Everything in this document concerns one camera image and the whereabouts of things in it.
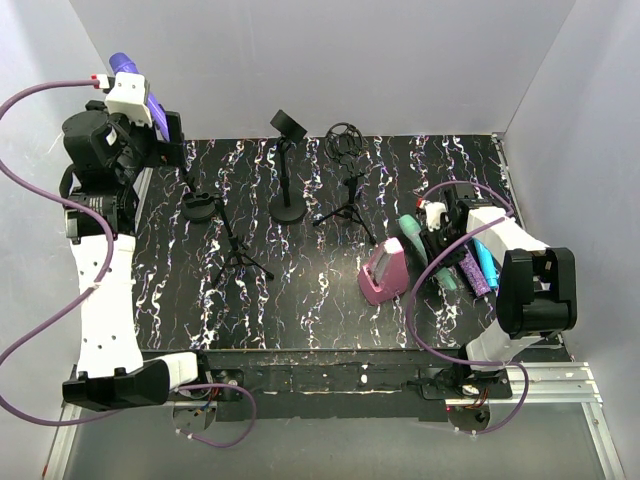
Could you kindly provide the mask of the black round-base desk stand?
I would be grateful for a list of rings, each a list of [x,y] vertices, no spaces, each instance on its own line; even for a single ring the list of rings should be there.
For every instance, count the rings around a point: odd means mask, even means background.
[[[281,192],[270,201],[269,213],[277,224],[298,224],[306,215],[307,205],[302,194],[291,189],[287,155],[294,146],[297,146],[305,138],[307,130],[282,109],[276,112],[270,125],[280,134],[276,142],[276,151],[280,161]]]

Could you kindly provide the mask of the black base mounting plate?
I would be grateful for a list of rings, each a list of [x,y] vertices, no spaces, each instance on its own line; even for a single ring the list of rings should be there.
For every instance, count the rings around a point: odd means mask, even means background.
[[[532,400],[540,367],[566,357],[559,347],[533,347],[520,367],[482,372],[415,348],[211,350],[199,352],[199,374],[188,384],[219,421],[256,415],[445,422],[453,409],[482,430],[491,403]]]

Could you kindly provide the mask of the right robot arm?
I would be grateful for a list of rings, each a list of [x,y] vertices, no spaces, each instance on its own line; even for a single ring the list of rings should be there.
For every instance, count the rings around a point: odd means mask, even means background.
[[[495,192],[478,197],[475,182],[450,180],[437,188],[443,201],[422,199],[418,204],[426,220],[420,237],[429,271],[463,260],[473,240],[488,249],[500,267],[495,320],[464,344],[451,367],[439,375],[471,398],[523,350],[575,327],[575,256],[566,247],[551,247],[530,235]]]

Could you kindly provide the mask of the green microphone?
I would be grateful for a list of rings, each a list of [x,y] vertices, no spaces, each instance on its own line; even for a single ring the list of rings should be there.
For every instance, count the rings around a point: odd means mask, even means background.
[[[403,235],[417,251],[423,263],[428,266],[430,263],[430,258],[427,253],[425,243],[421,237],[422,228],[416,218],[410,214],[402,215],[398,219],[398,225]],[[440,287],[444,288],[447,291],[455,291],[457,289],[457,284],[448,268],[440,268],[439,270],[435,270],[433,273],[433,278],[437,281]]]

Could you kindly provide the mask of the black clamp arm purple mic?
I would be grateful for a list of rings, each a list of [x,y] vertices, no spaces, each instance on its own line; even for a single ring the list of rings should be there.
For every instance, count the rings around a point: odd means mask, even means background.
[[[197,194],[196,183],[193,175],[184,166],[180,166],[178,168],[178,173],[180,175],[181,181],[187,187],[187,192],[184,194],[184,197],[186,197],[187,199],[193,198]]]

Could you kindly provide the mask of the blue microphone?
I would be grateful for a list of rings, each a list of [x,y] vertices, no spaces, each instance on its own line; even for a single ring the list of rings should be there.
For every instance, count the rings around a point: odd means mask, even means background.
[[[491,252],[481,241],[473,239],[473,242],[481,271],[488,286],[491,289],[497,289],[499,286],[499,274]]]

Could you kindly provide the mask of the pink phone dock stand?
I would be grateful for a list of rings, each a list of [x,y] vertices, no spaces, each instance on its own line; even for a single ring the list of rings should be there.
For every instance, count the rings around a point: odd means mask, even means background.
[[[409,274],[404,248],[397,237],[378,245],[372,257],[360,269],[357,281],[365,299],[379,305],[406,292]]]

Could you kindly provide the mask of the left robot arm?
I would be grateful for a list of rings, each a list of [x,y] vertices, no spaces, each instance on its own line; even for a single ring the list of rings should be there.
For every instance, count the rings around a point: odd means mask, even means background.
[[[76,376],[62,385],[66,402],[93,411],[165,403],[179,387],[193,400],[213,386],[211,373],[193,353],[144,359],[132,304],[140,173],[157,166],[186,170],[179,113],[165,114],[168,138],[110,113],[99,102],[62,125],[72,163],[60,183],[66,200],[65,235],[76,264],[81,303],[81,345]]]

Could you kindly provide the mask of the glitter purple microphone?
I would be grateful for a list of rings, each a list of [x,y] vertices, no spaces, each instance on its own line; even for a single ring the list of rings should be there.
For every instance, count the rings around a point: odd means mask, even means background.
[[[487,295],[491,291],[481,268],[469,252],[459,262],[459,266],[476,297]]]

